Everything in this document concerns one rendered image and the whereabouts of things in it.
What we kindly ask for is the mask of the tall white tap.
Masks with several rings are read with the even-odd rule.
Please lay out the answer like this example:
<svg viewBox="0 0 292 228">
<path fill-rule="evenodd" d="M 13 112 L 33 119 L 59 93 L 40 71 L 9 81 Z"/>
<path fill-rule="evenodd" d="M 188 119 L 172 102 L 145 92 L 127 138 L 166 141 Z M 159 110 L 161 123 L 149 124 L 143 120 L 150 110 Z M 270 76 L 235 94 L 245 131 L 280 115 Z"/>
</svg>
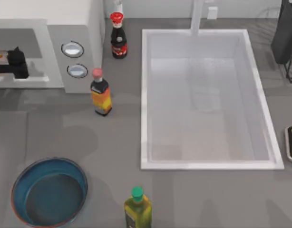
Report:
<svg viewBox="0 0 292 228">
<path fill-rule="evenodd" d="M 204 0 L 193 0 L 193 11 L 191 18 L 190 32 L 192 36 L 197 36 L 200 28 Z"/>
</svg>

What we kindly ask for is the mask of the small round microwave knob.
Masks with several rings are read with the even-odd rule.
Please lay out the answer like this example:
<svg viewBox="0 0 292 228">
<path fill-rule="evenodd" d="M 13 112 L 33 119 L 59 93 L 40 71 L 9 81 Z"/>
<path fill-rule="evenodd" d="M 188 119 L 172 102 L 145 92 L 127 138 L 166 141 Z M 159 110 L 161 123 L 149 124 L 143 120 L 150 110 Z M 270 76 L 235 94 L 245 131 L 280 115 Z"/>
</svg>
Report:
<svg viewBox="0 0 292 228">
<path fill-rule="evenodd" d="M 88 75 L 88 69 L 82 64 L 74 64 L 67 67 L 67 73 L 73 78 L 84 78 Z"/>
</svg>

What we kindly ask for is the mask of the large round microwave knob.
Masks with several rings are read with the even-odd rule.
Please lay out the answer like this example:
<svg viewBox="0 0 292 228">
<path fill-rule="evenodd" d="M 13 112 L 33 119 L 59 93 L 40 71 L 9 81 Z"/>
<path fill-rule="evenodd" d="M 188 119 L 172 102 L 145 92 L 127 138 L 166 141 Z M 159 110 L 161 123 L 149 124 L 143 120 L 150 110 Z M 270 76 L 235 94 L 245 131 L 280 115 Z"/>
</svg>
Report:
<svg viewBox="0 0 292 228">
<path fill-rule="evenodd" d="M 61 46 L 62 53 L 69 58 L 78 58 L 84 54 L 84 48 L 81 44 L 75 41 L 64 43 Z"/>
</svg>

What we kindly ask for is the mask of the white sink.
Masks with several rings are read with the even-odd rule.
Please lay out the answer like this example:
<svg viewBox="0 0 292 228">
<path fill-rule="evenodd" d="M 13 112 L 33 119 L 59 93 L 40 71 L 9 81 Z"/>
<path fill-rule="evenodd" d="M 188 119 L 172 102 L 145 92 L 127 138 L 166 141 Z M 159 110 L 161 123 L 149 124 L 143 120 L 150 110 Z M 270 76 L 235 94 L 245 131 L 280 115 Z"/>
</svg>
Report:
<svg viewBox="0 0 292 228">
<path fill-rule="evenodd" d="M 283 170 L 246 29 L 144 29 L 143 170 Z"/>
</svg>

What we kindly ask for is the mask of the dark bottle with red cap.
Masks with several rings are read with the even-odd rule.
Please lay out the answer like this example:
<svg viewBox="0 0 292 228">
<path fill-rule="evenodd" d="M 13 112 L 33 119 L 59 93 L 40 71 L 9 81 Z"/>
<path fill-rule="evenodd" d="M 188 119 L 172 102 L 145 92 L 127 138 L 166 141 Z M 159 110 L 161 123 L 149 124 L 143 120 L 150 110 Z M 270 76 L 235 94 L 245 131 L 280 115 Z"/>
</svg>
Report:
<svg viewBox="0 0 292 228">
<path fill-rule="evenodd" d="M 111 51 L 116 59 L 123 59 L 127 56 L 127 37 L 123 29 L 124 14 L 115 11 L 110 14 L 112 22 Z"/>
</svg>

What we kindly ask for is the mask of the pale microwave oven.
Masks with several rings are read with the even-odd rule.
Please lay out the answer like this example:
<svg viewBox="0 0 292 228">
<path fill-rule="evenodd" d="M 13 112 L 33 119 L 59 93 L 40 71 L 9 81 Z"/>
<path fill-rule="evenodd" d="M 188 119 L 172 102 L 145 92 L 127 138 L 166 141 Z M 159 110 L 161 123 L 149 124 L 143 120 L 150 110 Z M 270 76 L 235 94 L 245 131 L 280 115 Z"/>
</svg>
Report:
<svg viewBox="0 0 292 228">
<path fill-rule="evenodd" d="M 0 19 L 0 50 L 19 47 L 29 70 L 27 79 L 0 74 L 0 88 L 63 88 L 69 94 L 88 93 L 92 69 L 102 66 L 104 39 L 102 18 Z M 62 53 L 62 44 L 70 41 L 83 46 L 82 56 L 69 58 Z M 69 76 L 67 67 L 74 64 L 84 65 L 88 75 Z"/>
</svg>

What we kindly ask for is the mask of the blue bowl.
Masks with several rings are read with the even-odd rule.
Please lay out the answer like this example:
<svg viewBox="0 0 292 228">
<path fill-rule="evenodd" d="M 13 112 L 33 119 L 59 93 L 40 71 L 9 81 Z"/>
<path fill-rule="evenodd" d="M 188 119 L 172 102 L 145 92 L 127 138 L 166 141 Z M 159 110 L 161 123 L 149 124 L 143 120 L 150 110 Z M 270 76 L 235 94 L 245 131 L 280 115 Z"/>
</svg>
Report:
<svg viewBox="0 0 292 228">
<path fill-rule="evenodd" d="M 32 228 L 60 228 L 73 222 L 88 194 L 83 169 L 67 158 L 45 158 L 16 178 L 10 201 L 16 217 Z"/>
</svg>

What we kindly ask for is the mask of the yellow-green bottle with green cap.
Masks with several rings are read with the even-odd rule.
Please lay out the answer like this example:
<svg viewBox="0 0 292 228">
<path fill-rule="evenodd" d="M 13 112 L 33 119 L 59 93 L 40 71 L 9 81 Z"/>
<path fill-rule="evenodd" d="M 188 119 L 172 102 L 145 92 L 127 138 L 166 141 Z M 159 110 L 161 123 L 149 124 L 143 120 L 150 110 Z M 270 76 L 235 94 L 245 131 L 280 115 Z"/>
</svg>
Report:
<svg viewBox="0 0 292 228">
<path fill-rule="evenodd" d="M 142 187 L 134 186 L 131 197 L 124 202 L 126 228 L 151 228 L 152 202 Z"/>
</svg>

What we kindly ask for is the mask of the white wall socket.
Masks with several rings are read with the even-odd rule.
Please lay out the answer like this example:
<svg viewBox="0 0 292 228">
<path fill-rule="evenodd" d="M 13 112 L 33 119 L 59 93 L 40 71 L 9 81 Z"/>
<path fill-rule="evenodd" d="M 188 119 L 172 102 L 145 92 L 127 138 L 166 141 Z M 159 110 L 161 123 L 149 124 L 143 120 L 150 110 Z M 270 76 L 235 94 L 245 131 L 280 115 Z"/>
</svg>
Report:
<svg viewBox="0 0 292 228">
<path fill-rule="evenodd" d="M 210 6 L 208 7 L 207 19 L 216 20 L 218 18 L 218 7 Z"/>
</svg>

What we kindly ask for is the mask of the dark bottle with orange label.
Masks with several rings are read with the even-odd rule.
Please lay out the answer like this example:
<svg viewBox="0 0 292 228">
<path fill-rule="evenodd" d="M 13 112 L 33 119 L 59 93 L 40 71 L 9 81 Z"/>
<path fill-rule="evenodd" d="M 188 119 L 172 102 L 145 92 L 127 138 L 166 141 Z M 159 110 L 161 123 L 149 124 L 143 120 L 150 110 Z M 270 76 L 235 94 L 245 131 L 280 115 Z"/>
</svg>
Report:
<svg viewBox="0 0 292 228">
<path fill-rule="evenodd" d="M 90 84 L 92 104 L 97 114 L 106 116 L 112 110 L 109 83 L 103 78 L 103 70 L 101 68 L 94 68 L 92 76 L 93 81 Z"/>
</svg>

